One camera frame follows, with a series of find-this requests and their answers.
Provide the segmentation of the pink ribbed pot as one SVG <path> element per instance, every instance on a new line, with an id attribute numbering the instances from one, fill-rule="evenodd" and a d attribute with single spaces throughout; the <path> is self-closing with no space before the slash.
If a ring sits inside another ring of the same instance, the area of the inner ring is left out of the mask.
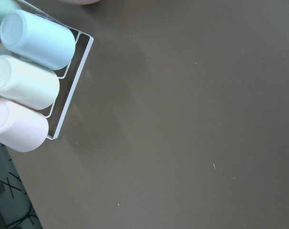
<path id="1" fill-rule="evenodd" d="M 58 0 L 58 1 L 72 5 L 89 5 L 100 2 L 101 0 Z"/>

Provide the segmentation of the light pink cup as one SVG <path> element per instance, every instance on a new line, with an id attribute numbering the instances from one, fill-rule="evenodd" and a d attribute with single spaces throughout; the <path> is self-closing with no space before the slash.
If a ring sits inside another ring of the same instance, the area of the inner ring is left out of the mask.
<path id="1" fill-rule="evenodd" d="M 44 142 L 48 131 L 48 121 L 41 113 L 0 98 L 0 143 L 29 152 Z"/>

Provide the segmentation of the cream white cup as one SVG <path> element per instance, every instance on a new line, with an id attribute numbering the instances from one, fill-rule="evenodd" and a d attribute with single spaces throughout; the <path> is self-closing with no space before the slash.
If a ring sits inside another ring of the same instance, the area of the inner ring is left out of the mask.
<path id="1" fill-rule="evenodd" d="M 60 90 L 60 82 L 52 70 L 0 55 L 0 96 L 35 110 L 52 105 Z"/>

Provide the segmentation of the light blue cup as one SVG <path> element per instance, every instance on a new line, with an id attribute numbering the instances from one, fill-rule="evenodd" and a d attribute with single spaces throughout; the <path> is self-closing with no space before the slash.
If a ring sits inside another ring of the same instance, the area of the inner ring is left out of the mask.
<path id="1" fill-rule="evenodd" d="M 24 10 L 13 10 L 0 24 L 5 48 L 51 70 L 67 66 L 75 53 L 71 30 Z"/>

